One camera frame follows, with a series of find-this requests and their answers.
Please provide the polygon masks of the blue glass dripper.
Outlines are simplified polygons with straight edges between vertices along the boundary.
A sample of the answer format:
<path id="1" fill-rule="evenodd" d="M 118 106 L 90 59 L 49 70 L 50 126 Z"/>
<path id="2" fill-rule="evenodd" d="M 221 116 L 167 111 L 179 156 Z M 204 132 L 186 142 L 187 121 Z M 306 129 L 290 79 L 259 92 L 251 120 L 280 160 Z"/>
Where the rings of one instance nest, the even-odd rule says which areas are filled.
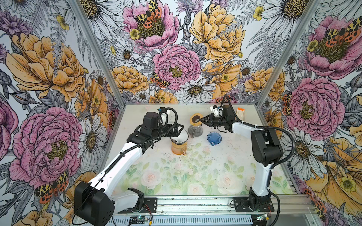
<path id="1" fill-rule="evenodd" d="M 217 132 L 210 132 L 206 136 L 207 141 L 211 146 L 216 146 L 222 142 L 222 137 Z"/>

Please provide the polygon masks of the orange glass carafe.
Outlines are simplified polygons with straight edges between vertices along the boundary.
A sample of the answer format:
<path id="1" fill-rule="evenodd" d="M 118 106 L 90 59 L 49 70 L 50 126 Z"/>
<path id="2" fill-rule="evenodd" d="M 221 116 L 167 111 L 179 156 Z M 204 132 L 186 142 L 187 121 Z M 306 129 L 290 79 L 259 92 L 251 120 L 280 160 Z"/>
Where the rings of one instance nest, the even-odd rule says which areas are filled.
<path id="1" fill-rule="evenodd" d="M 176 155 L 186 155 L 186 151 L 187 151 L 187 144 L 188 142 L 184 142 L 182 144 L 178 144 L 178 143 L 171 143 L 171 151 L 176 154 Z"/>

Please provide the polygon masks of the coffee filter pack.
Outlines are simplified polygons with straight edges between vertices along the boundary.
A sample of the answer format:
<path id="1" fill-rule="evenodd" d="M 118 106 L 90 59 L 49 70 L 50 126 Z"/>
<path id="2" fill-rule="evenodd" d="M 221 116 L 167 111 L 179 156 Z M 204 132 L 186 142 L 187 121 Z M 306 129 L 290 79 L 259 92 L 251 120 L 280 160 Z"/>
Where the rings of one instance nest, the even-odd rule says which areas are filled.
<path id="1" fill-rule="evenodd" d="M 241 120 L 245 120 L 245 109 L 238 107 L 236 111 L 237 117 Z"/>

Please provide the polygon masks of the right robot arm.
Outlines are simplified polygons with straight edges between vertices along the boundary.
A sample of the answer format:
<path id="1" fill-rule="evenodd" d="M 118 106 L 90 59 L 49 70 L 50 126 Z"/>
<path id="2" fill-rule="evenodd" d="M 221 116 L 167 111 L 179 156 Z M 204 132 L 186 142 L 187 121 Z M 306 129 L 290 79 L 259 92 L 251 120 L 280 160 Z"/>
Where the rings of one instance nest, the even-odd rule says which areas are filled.
<path id="1" fill-rule="evenodd" d="M 224 127 L 226 131 L 242 135 L 251 141 L 252 154 L 258 163 L 255 180 L 249 190 L 246 200 L 236 198 L 235 204 L 239 207 L 248 206 L 252 211 L 272 210 L 270 183 L 272 172 L 283 156 L 283 149 L 278 140 L 275 129 L 260 127 L 244 122 L 234 111 L 231 105 L 213 106 L 213 113 L 196 119 L 208 127 L 217 129 Z"/>

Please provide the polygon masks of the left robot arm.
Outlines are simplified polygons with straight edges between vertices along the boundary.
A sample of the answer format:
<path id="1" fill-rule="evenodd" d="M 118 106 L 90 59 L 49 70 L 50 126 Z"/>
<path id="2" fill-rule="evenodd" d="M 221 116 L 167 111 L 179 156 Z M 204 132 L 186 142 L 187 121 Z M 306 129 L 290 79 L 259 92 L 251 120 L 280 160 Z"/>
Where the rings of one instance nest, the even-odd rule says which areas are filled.
<path id="1" fill-rule="evenodd" d="M 144 193 L 128 188 L 113 195 L 119 181 L 146 150 L 163 137 L 177 137 L 183 131 L 181 124 L 157 126 L 153 130 L 137 129 L 128 137 L 121 152 L 96 177 L 79 183 L 74 191 L 74 214 L 93 226 L 105 226 L 114 214 L 122 211 L 144 210 Z"/>

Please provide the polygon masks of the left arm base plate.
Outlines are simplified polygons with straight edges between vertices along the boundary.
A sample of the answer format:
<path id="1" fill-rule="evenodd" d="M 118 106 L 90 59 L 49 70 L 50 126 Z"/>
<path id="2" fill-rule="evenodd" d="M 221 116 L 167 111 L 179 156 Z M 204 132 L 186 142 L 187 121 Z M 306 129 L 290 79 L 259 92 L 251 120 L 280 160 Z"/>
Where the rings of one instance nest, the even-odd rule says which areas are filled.
<path id="1" fill-rule="evenodd" d="M 146 214 L 146 213 L 149 213 L 149 211 L 145 207 L 145 205 L 147 205 L 150 209 L 150 212 L 152 214 L 154 214 L 154 213 L 156 213 L 156 210 L 157 210 L 157 202 L 158 202 L 157 198 L 146 197 L 146 198 L 144 198 L 144 203 L 140 210 L 136 210 L 135 208 L 126 209 L 126 210 L 118 212 L 118 214 L 138 214 L 138 213 Z"/>

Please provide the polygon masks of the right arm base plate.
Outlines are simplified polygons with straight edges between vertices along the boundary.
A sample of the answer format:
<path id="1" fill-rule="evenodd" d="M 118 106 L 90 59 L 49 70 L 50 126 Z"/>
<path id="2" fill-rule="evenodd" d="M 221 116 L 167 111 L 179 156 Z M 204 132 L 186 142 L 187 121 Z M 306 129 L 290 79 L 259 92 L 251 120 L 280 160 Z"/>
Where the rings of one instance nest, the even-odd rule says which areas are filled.
<path id="1" fill-rule="evenodd" d="M 274 212 L 270 197 L 235 197 L 232 204 L 236 212 Z"/>

